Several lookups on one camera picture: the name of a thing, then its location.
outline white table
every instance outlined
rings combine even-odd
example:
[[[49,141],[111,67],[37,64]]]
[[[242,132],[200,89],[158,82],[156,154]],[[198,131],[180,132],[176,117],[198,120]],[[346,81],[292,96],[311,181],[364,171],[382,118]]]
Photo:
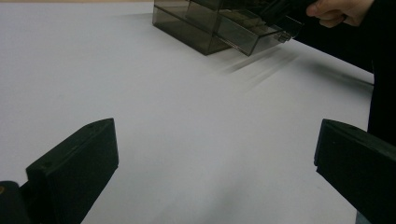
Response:
[[[295,41],[206,57],[152,7],[0,4],[0,179],[114,118],[120,168],[83,223],[354,223],[313,160],[322,119],[366,128],[373,76]]]

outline hand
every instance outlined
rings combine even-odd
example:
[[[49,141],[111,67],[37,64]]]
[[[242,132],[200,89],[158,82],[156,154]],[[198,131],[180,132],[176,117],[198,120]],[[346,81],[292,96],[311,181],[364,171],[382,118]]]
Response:
[[[306,9],[306,15],[317,17],[320,24],[332,28],[341,22],[359,26],[374,0],[318,0]]]

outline finger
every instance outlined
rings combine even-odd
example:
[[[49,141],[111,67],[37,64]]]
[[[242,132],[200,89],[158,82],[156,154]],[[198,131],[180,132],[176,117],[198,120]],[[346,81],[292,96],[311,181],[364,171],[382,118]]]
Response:
[[[343,22],[345,19],[345,17],[341,16],[337,19],[333,19],[333,20],[320,20],[319,23],[322,26],[325,26],[327,28],[333,28],[334,26],[340,24],[341,22]]]
[[[329,20],[338,19],[339,17],[341,17],[343,15],[344,15],[344,13],[340,10],[332,10],[332,11],[325,12],[321,15],[317,15],[317,18],[329,21]]]
[[[351,1],[345,0],[318,0],[306,8],[306,15],[313,17],[332,10],[344,10]]]

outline black sleeve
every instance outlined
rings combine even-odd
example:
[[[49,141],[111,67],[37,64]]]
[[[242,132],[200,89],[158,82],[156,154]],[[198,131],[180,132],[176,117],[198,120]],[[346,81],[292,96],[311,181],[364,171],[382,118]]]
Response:
[[[360,27],[291,16],[305,24],[296,40],[375,74],[368,132],[396,146],[396,1],[375,0]]]
[[[396,1],[375,0],[361,27],[372,55],[375,88],[368,132],[396,146]]]

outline blurred plastic piece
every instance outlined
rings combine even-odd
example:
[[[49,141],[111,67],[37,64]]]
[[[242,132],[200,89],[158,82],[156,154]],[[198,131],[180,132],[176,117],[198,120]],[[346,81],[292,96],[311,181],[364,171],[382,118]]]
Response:
[[[267,0],[155,0],[153,24],[204,55],[232,47],[249,56],[290,40],[302,27],[287,17],[267,26],[252,12],[267,4]]]

